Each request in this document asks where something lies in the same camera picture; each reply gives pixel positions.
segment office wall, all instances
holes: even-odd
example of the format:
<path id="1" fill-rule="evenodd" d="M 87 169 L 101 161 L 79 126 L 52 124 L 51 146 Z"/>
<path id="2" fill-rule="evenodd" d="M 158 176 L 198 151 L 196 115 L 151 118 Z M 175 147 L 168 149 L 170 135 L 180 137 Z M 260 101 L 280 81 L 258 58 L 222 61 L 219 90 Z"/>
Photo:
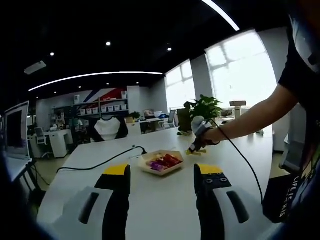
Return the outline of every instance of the office wall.
<path id="1" fill-rule="evenodd" d="M 190 63 L 194 81 L 195 98 L 199 100 L 201 94 L 207 97 L 213 97 L 206 55 L 203 54 L 196 59 L 191 60 Z"/>
<path id="2" fill-rule="evenodd" d="M 274 28 L 266 31 L 258 32 L 264 47 L 270 57 L 276 82 L 285 69 L 289 48 L 287 29 L 285 27 Z M 284 140 L 289 132 L 290 113 L 272 125 L 275 133 L 273 141 L 273 149 L 275 151 L 284 151 Z"/>
<path id="3" fill-rule="evenodd" d="M 128 86 L 128 105 L 129 113 L 141 112 L 140 108 L 140 87 L 139 86 Z"/>
<path id="4" fill-rule="evenodd" d="M 51 124 L 51 114 L 53 112 L 53 108 L 60 108 L 60 107 L 67 107 L 72 106 L 74 104 L 74 96 L 79 95 L 80 99 L 79 102 L 96 102 L 99 98 L 107 99 L 107 98 L 121 98 L 121 91 L 125 89 L 121 88 L 106 88 L 101 90 L 95 90 L 95 91 L 80 91 L 65 95 L 60 95 L 48 99 L 41 99 L 36 102 L 36 123 L 38 127 L 42 127 L 45 131 L 50 129 Z M 113 105 L 121 105 L 125 104 L 123 101 L 117 101 L 117 102 L 111 102 L 108 104 L 104 104 L 107 106 L 113 106 Z"/>
<path id="5" fill-rule="evenodd" d="M 140 87 L 140 109 L 142 112 L 152 108 L 151 90 L 149 87 Z"/>
<path id="6" fill-rule="evenodd" d="M 149 96 L 151 109 L 157 112 L 162 111 L 163 113 L 168 113 L 166 82 L 164 78 L 156 82 L 149 89 Z"/>

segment window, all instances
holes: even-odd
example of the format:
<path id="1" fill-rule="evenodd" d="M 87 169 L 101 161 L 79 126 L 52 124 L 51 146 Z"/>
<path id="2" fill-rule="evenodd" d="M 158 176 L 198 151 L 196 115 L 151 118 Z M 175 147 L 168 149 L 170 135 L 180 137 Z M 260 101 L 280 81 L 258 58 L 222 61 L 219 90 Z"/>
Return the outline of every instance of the window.
<path id="1" fill-rule="evenodd" d="M 206 50 L 212 91 L 220 107 L 246 101 L 250 108 L 277 87 L 274 70 L 259 35 L 250 30 Z"/>
<path id="2" fill-rule="evenodd" d="M 196 99 L 190 61 L 185 61 L 166 74 L 165 93 L 168 111 L 184 108 L 187 101 Z"/>

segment yellow object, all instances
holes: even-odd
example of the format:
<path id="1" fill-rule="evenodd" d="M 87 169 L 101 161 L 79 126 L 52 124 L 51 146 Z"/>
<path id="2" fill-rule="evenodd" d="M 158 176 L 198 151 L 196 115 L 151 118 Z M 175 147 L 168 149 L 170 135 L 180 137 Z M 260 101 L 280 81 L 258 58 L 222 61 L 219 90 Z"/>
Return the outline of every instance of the yellow object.
<path id="1" fill-rule="evenodd" d="M 116 166 L 110 166 L 106 168 L 103 172 L 103 174 L 108 174 L 108 175 L 125 175 L 125 169 L 128 166 L 128 164 L 120 164 Z"/>
<path id="2" fill-rule="evenodd" d="M 185 154 L 186 154 L 186 155 L 201 156 L 201 153 L 206 154 L 206 153 L 207 153 L 207 150 L 203 149 L 203 150 L 191 152 L 191 151 L 188 149 L 187 151 L 185 151 Z"/>
<path id="3" fill-rule="evenodd" d="M 198 164 L 201 174 L 222 174 L 223 171 L 218 166 L 211 166 L 207 164 Z"/>

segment black cable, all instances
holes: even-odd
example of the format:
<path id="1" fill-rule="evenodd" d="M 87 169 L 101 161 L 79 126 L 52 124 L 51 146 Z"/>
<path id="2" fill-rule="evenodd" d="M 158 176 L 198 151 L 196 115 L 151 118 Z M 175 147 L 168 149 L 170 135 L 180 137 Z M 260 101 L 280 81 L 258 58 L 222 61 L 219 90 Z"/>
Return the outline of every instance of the black cable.
<path id="1" fill-rule="evenodd" d="M 38 172 L 38 170 L 37 170 L 37 167 L 34 165 L 33 166 L 34 168 L 33 168 L 33 170 L 35 171 L 35 175 L 37 176 L 37 175 L 39 175 L 39 177 L 42 179 L 42 181 L 47 185 L 47 186 L 50 186 L 50 184 L 49 183 L 47 183 L 47 181 L 44 179 L 44 177 L 40 174 L 40 172 Z"/>
<path id="2" fill-rule="evenodd" d="M 38 175 L 37 175 L 37 172 L 36 172 L 36 169 L 37 169 L 36 164 L 34 164 L 33 166 L 34 166 L 34 168 L 35 168 L 35 169 L 34 169 L 34 171 L 35 171 L 35 181 L 38 182 Z"/>
<path id="3" fill-rule="evenodd" d="M 118 154 L 118 155 L 115 155 L 114 157 L 110 158 L 109 160 L 104 161 L 104 162 L 102 162 L 102 163 L 100 163 L 100 164 L 98 164 L 98 165 L 96 165 L 96 166 L 88 167 L 88 168 L 60 167 L 60 168 L 56 171 L 56 173 L 58 173 L 58 172 L 59 172 L 60 170 L 62 170 L 62 169 L 77 170 L 77 171 L 88 171 L 88 170 L 92 170 L 92 169 L 98 168 L 98 167 L 100 167 L 100 166 L 102 166 L 102 165 L 110 162 L 111 160 L 113 160 L 113 159 L 115 159 L 115 158 L 117 158 L 117 157 L 119 157 L 119 156 L 121 156 L 121 155 L 123 155 L 123 154 L 126 154 L 127 152 L 130 152 L 130 151 L 132 151 L 132 150 L 134 150 L 134 149 L 142 149 L 142 155 L 144 155 L 144 154 L 147 153 L 146 150 L 145 150 L 142 146 L 135 146 L 135 147 L 133 147 L 133 148 L 131 148 L 131 149 L 129 149 L 129 150 L 126 150 L 126 151 L 124 151 L 124 152 L 122 152 L 122 153 L 120 153 L 120 154 Z"/>
<path id="4" fill-rule="evenodd" d="M 243 159 L 246 161 L 246 163 L 249 165 L 249 167 L 251 168 L 251 171 L 253 172 L 253 175 L 255 177 L 255 180 L 256 180 L 256 183 L 259 187 L 259 191 L 260 191 L 260 198 L 261 198 L 261 204 L 263 203 L 263 200 L 264 200 L 264 197 L 263 197 L 263 194 L 262 194 L 262 190 L 261 190 L 261 186 L 260 186 L 260 183 L 259 183 L 259 180 L 258 180 L 258 177 L 257 177 L 257 174 L 254 170 L 254 168 L 251 166 L 250 162 L 246 159 L 246 157 L 241 153 L 241 151 L 237 148 L 237 146 L 230 140 L 230 138 L 225 134 L 225 132 L 218 126 L 218 124 L 212 120 L 214 122 L 214 124 L 216 125 L 216 127 L 220 130 L 220 132 L 225 136 L 225 138 L 227 140 L 229 140 L 229 142 L 234 146 L 234 148 L 237 150 L 237 152 L 241 155 L 241 157 L 243 157 Z"/>
<path id="5" fill-rule="evenodd" d="M 25 181 L 26 185 L 28 186 L 28 188 L 29 188 L 29 190 L 30 190 L 30 193 L 31 193 L 31 192 L 32 192 L 32 189 L 31 189 L 31 187 L 30 187 L 30 185 L 29 185 L 29 182 L 27 181 L 26 176 L 23 174 L 22 177 L 23 177 L 23 179 L 24 179 L 24 181 Z"/>

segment computer monitor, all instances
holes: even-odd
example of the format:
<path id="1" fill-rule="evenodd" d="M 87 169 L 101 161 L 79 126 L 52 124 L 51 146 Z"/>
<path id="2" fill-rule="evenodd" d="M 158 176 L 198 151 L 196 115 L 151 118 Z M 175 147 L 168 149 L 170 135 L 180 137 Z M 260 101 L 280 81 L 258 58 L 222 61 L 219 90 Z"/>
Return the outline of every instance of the computer monitor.
<path id="1" fill-rule="evenodd" d="M 22 148 L 23 140 L 21 134 L 22 110 L 16 111 L 7 116 L 6 140 L 9 147 Z"/>
<path id="2" fill-rule="evenodd" d="M 5 152 L 13 158 L 29 158 L 27 115 L 29 102 L 18 104 L 4 113 Z"/>

